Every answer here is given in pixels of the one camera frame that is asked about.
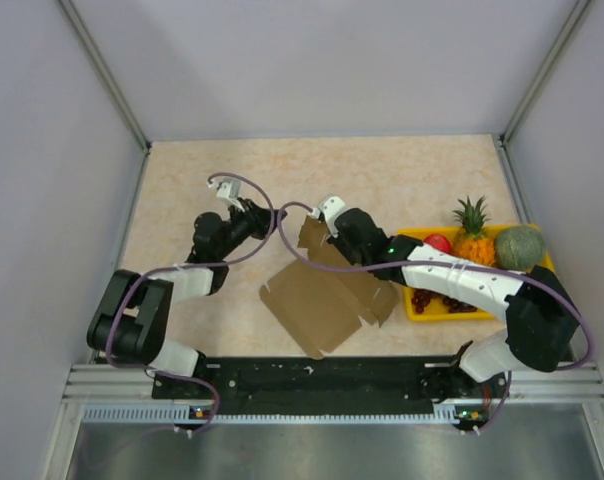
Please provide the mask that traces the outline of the brown cardboard box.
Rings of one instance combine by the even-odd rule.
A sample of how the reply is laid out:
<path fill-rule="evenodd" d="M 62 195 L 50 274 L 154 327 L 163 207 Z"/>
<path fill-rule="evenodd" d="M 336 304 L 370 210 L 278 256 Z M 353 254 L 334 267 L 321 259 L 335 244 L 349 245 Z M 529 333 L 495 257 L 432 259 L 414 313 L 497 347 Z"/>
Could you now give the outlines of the brown cardboard box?
<path fill-rule="evenodd" d="M 314 360 L 382 354 L 384 349 L 370 337 L 391 319 L 400 302 L 398 288 L 369 273 L 334 273 L 308 265 L 308 260 L 328 267 L 349 265 L 328 242 L 328 229 L 320 221 L 304 220 L 297 247 L 304 258 L 259 290 L 277 322 Z"/>

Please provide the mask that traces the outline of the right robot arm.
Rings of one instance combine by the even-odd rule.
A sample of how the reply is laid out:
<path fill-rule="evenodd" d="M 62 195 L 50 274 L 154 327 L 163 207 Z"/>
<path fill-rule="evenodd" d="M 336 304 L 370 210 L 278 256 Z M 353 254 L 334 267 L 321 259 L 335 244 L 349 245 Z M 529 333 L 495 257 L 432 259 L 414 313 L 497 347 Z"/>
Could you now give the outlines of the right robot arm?
<path fill-rule="evenodd" d="M 503 330 L 463 347 L 448 372 L 456 393 L 472 395 L 502 372 L 530 368 L 550 373 L 559 368 L 579 322 L 575 305 L 552 270 L 481 266 L 410 236 L 388 236 L 368 213 L 345 206 L 338 197 L 319 211 L 330 243 L 351 271 L 435 292 L 504 322 Z"/>

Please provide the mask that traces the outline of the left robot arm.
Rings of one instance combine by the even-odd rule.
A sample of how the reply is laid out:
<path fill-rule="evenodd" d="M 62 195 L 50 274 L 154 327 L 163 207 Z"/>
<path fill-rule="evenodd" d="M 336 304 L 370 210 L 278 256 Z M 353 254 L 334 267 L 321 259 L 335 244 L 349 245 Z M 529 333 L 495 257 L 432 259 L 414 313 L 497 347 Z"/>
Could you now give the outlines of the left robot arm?
<path fill-rule="evenodd" d="M 193 245 L 182 265 L 148 275 L 114 272 L 89 324 L 86 340 L 119 366 L 144 366 L 174 375 L 187 396 L 208 387 L 209 374 L 198 366 L 200 353 L 166 338 L 171 306 L 217 293 L 229 273 L 227 258 L 250 238 L 266 241 L 277 227 L 278 211 L 248 199 L 233 201 L 224 219 L 205 212 L 194 221 Z"/>

